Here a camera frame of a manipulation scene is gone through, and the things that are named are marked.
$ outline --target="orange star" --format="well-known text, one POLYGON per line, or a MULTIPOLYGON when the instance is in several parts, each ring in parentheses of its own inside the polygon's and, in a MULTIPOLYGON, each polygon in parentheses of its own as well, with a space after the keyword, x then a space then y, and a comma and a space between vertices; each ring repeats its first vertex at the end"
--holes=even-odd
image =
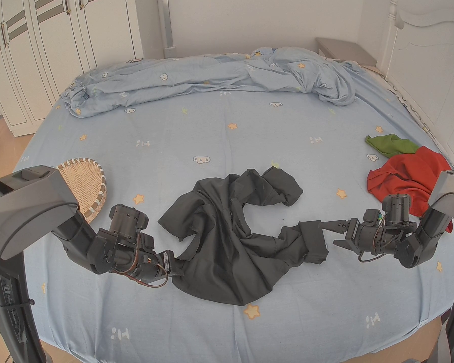
POLYGON ((135 204, 140 204, 145 201, 145 196, 137 194, 136 197, 133 198, 135 204))
POLYGON ((259 306, 248 305, 247 309, 244 310, 244 313, 249 317, 250 320, 254 320, 256 317, 260 316, 259 306))
POLYGON ((345 190, 340 190, 338 188, 338 192, 336 193, 336 195, 338 195, 341 199, 344 199, 345 197, 348 197, 348 195, 346 194, 345 190))

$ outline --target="black garment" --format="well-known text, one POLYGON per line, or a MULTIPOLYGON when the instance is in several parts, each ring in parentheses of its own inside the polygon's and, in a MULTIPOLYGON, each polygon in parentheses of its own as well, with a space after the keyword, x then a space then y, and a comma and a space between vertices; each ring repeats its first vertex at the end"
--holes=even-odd
POLYGON ((173 277, 175 286, 201 299, 243 306, 272 291, 291 267, 323 262, 320 221, 283 227, 274 238, 252 233, 244 218, 245 203, 291 206, 301 194, 294 178, 274 167, 262 177, 248 169, 241 176, 198 181, 158 221, 180 240, 197 234, 176 259, 184 275, 173 277))

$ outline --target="wardrobe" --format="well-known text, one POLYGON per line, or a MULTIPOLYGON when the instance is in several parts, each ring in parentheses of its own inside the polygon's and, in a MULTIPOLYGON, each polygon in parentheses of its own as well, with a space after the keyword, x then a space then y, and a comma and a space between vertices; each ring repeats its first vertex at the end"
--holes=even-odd
POLYGON ((134 0, 0 0, 0 107, 15 136, 76 76, 142 57, 134 0))

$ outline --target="bed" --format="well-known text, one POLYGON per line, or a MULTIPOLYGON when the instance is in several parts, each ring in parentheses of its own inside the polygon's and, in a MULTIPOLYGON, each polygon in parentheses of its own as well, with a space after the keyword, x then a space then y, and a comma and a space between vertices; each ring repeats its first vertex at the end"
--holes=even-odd
MULTIPOLYGON (((291 207, 246 205, 253 232, 274 236, 298 221, 361 218, 367 208, 381 209, 366 191, 366 177, 387 160, 365 136, 395 133, 442 152, 454 167, 454 122, 451 134, 447 126, 438 129, 436 118, 426 117, 432 114, 424 101, 436 88, 419 90, 439 70, 431 65, 435 73, 424 72, 419 80, 406 75, 407 66, 416 69, 411 74, 426 69, 428 54, 404 52, 419 47, 440 56, 443 40, 442 49, 454 54, 454 17, 436 14, 424 22, 400 15, 396 3, 392 0, 378 65, 390 90, 357 64, 341 63, 356 88, 347 106, 315 94, 211 90, 77 118, 61 99, 16 169, 56 166, 75 157, 97 160, 106 175, 107 200, 92 227, 109 227, 113 205, 133 206, 149 216, 145 232, 154 237, 156 251, 176 255, 191 238, 179 243, 157 223, 162 214, 197 180, 248 168, 261 173, 278 166, 304 190, 291 207), (437 39, 442 33, 445 38, 437 39)), ((454 93, 454 74, 442 83, 447 96, 454 93)), ((454 112, 453 107, 439 113, 454 112)), ((91 274, 70 262, 51 234, 24 254, 41 339, 88 363, 336 363, 393 345, 452 305, 454 230, 441 238, 432 259, 414 269, 391 257, 361 264, 332 245, 340 238, 325 231, 329 255, 323 264, 291 269, 271 293, 245 307, 198 299, 171 283, 147 289, 122 276, 91 274)))

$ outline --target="wooden floor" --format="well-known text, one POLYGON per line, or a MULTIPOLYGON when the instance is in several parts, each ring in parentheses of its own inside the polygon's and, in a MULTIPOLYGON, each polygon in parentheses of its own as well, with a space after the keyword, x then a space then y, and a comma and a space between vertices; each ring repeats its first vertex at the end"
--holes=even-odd
MULTIPOLYGON (((22 157, 32 135, 13 137, 3 119, 0 119, 0 177, 13 172, 15 164, 22 157)), ((402 363, 408 358, 425 360, 430 354, 431 346, 437 340, 440 332, 440 318, 423 326, 418 332, 408 339, 377 354, 367 354, 351 359, 349 363, 402 363)), ((44 343, 45 350, 52 356, 54 363, 78 363, 72 355, 44 343)), ((7 348, 0 336, 0 363, 5 362, 8 356, 7 348)))

